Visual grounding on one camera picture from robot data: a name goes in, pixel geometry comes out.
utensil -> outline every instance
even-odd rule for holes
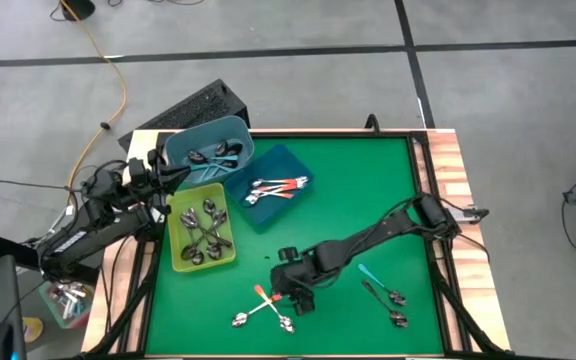
[[[239,160],[239,155],[211,156],[210,160]]]
[[[210,200],[210,199],[205,199],[204,200],[204,212],[210,216],[212,216],[212,214],[217,210],[217,205],[215,205],[215,203]]]
[[[201,265],[204,262],[204,253],[201,250],[197,250],[195,255],[192,257],[192,264],[193,265]]]
[[[406,319],[406,316],[403,313],[400,313],[399,311],[390,309],[390,307],[388,307],[388,304],[386,304],[383,300],[381,300],[379,295],[377,295],[377,292],[372,287],[372,285],[370,285],[368,280],[362,280],[361,283],[379,301],[381,305],[383,305],[386,309],[388,309],[390,322],[392,322],[393,325],[401,328],[408,327],[408,319]]]
[[[233,171],[233,168],[236,168],[236,167],[237,167],[237,165],[235,165],[235,166],[233,166],[233,168],[230,168],[230,167],[225,167],[225,166],[221,166],[221,165],[219,165],[219,164],[214,164],[214,163],[212,163],[212,164],[191,165],[191,166],[190,166],[190,171],[197,171],[197,170],[201,170],[201,169],[208,169],[208,168],[211,168],[211,167],[213,167],[213,166],[214,166],[214,167],[217,167],[219,170],[223,170],[223,171],[225,171],[225,172],[231,172],[231,171]]]
[[[197,245],[199,244],[195,241],[195,237],[192,234],[192,230],[197,227],[197,223],[195,222],[194,218],[188,212],[181,214],[180,216],[181,223],[184,225],[186,230],[188,230],[188,234],[190,236],[190,244],[184,246],[181,250],[181,258],[184,260],[190,260],[197,254]]]
[[[271,302],[277,302],[279,300],[281,300],[281,295],[279,294],[275,294],[270,298]],[[268,306],[271,304],[271,302],[268,301],[264,301],[263,303],[261,303],[261,305],[257,306],[256,308],[248,311],[247,313],[239,313],[237,315],[235,315],[232,318],[232,327],[242,327],[246,324],[246,322],[248,321],[248,318],[250,317],[250,315],[256,313],[257,311],[263,309],[264,307]]]
[[[294,179],[279,179],[279,180],[266,180],[266,179],[255,179],[250,182],[250,185],[253,187],[259,187],[263,183],[271,183],[271,184],[290,184],[290,183],[303,183],[305,184],[308,182],[307,176],[299,176]]]
[[[226,140],[222,140],[217,144],[217,148],[215,148],[215,156],[225,156],[228,153],[228,142]]]
[[[295,333],[295,326],[292,323],[292,320],[289,317],[283,316],[279,313],[279,311],[277,310],[275,305],[273,305],[272,302],[270,301],[270,299],[268,298],[268,296],[266,296],[264,289],[259,285],[255,285],[255,291],[264,300],[269,302],[268,305],[275,312],[275,314],[277,314],[277,316],[279,317],[279,327],[281,327],[284,331],[288,332],[289,334],[294,334]]]
[[[221,236],[213,233],[214,231],[216,231],[216,229],[219,226],[221,226],[222,224],[224,224],[228,220],[228,213],[224,209],[217,210],[215,213],[213,213],[212,218],[213,218],[213,224],[207,230],[201,226],[198,227],[198,229],[201,230],[201,232],[203,234],[201,236],[201,238],[199,238],[198,241],[201,241],[201,239],[203,239],[204,237],[207,239],[208,236],[212,236],[217,241],[217,243],[219,243],[219,244],[221,244],[227,248],[231,248],[232,247],[231,241],[226,240],[226,239],[222,238]]]
[[[190,150],[188,151],[188,160],[190,160],[193,164],[207,164],[208,158],[206,158],[202,153],[199,151]]]
[[[295,196],[294,194],[290,194],[290,193],[282,193],[282,190],[275,190],[275,191],[261,191],[261,190],[252,190],[250,192],[250,195],[256,196],[256,197],[264,197],[264,196],[279,196],[282,198],[286,198],[286,199],[290,199],[293,196]]]
[[[379,281],[379,279],[377,279],[375,275],[373,275],[370,271],[368,271],[366,265],[359,264],[359,270],[361,270],[361,272],[363,272],[364,274],[368,275],[368,277],[371,278],[374,282],[376,282],[377,285],[381,286],[381,288],[388,293],[388,298],[390,299],[390,301],[392,301],[393,304],[399,306],[406,305],[406,298],[403,295],[401,295],[400,292],[388,289],[381,281]]]

yellow bin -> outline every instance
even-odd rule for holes
[[[221,258],[218,260],[211,259],[205,251],[208,242],[204,238],[198,249],[204,253],[204,262],[201,265],[194,265],[191,260],[183,260],[181,258],[181,250],[192,243],[189,230],[181,223],[181,214],[188,209],[193,208],[199,222],[204,229],[209,229],[213,220],[209,214],[204,211],[204,200],[212,200],[217,209],[226,209],[226,197],[224,196],[224,187],[219,184],[210,184],[206,186],[196,187],[190,190],[178,191],[173,196],[168,197],[168,205],[171,207],[171,213],[168,216],[168,233],[170,234],[170,250],[172,253],[172,268],[177,272],[192,272],[201,269],[206,269],[212,266],[217,266],[229,263],[235,260],[235,242],[232,237],[232,230],[230,229],[230,214],[228,220],[223,223],[217,231],[219,236],[229,240],[233,243],[232,248],[222,246]],[[195,241],[199,240],[202,236],[202,231],[199,229],[192,230],[192,236]]]

blue utensil handle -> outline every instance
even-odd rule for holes
[[[382,284],[381,281],[379,281],[379,279],[377,279],[375,275],[373,275],[370,271],[368,271],[368,269],[364,264],[359,264],[359,270],[361,270],[361,272],[363,272],[364,274],[368,275],[368,277],[373,279],[377,284],[379,284],[379,286],[381,286],[384,289],[386,288],[386,286]]]
[[[210,160],[239,160],[239,155],[213,156]]]

teal bin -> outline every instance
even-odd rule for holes
[[[191,163],[188,159],[188,152],[191,150],[199,152],[206,158],[214,157],[215,150],[222,141],[226,141],[229,147],[241,147],[235,160],[236,166],[232,167],[232,171],[226,172],[214,165],[221,165],[224,163],[223,161],[211,160],[207,165],[198,165]],[[181,189],[226,181],[248,164],[254,149],[255,146],[246,123],[237,116],[227,116],[179,132],[168,138],[164,146],[168,162],[171,165],[190,165],[195,169],[184,180]]]

black floor stripe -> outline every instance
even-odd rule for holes
[[[415,43],[412,39],[412,31],[410,30],[410,23],[408,22],[408,15],[406,15],[403,0],[395,0],[395,7],[397,8],[397,16],[399,16],[399,25],[401,26],[401,33],[404,37],[404,46],[406,47],[406,54],[408,55],[410,71],[412,72],[412,79],[415,84],[417,100],[421,107],[424,126],[432,129],[435,127],[435,119],[432,116],[432,110],[430,110],[430,100],[426,92],[426,84],[424,84],[424,76],[421,73],[421,66],[419,66],[419,59],[415,51]]]
[[[361,46],[332,46],[332,47],[303,47],[282,49],[258,49],[236,51],[213,51],[195,53],[169,53],[148,55],[125,55],[113,57],[114,63],[137,63],[157,61],[183,61],[183,60],[216,60],[216,59],[245,59],[282,56],[312,56],[312,55],[346,55],[346,54],[383,54],[403,52],[402,45],[361,45]],[[14,59],[0,60],[0,67],[20,66],[50,66],[50,65],[82,65],[102,64],[104,60],[99,57],[51,58],[51,59]]]
[[[576,40],[473,43],[473,44],[428,44],[428,45],[356,45],[312,48],[280,48],[258,50],[206,51],[194,53],[168,53],[125,55],[113,58],[116,63],[138,63],[157,61],[246,59],[281,56],[317,56],[344,54],[383,54],[397,52],[443,52],[443,51],[476,51],[508,49],[547,49],[576,47]],[[65,57],[47,59],[11,59],[0,60],[0,67],[51,66],[51,65],[86,65],[103,64],[98,57]]]
[[[430,44],[417,45],[417,52],[439,51],[475,51],[475,50],[512,50],[512,49],[548,49],[576,47],[576,40],[548,40],[548,41],[518,41],[498,43],[473,43],[473,44]]]

